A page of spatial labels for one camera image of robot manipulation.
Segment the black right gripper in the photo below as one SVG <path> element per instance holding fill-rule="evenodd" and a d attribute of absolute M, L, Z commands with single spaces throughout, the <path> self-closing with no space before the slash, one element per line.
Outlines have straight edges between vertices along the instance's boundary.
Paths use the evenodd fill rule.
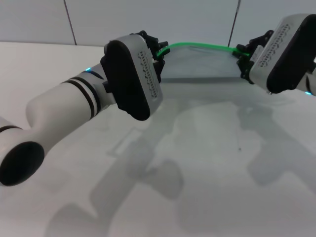
<path fill-rule="evenodd" d="M 247 45 L 238 44 L 236 46 L 236 50 L 239 53 L 244 53 L 244 55 L 240 56 L 237 61 L 237 65 L 241 71 L 240 76 L 249 83 L 253 83 L 250 79 L 250 70 L 254 66 L 255 61 L 263 51 L 272 34 L 273 30 L 269 30 L 264 35 L 251 39 Z"/>

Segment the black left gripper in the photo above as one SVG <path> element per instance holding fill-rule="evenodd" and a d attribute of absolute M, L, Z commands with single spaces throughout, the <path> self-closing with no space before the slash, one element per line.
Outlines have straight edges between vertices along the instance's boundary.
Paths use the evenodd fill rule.
<path fill-rule="evenodd" d="M 169 44 L 167 41 L 158 42 L 158 38 L 152 37 L 146 33 L 146 31 L 140 31 L 136 33 L 136 35 L 140 35 L 146 42 L 148 49 L 152 53 L 152 58 L 154 60 L 153 66 L 155 69 L 156 76 L 158 78 L 158 82 L 161 83 L 161 73 L 165 65 L 164 58 L 157 56 L 158 54 L 168 54 L 170 52 Z"/>

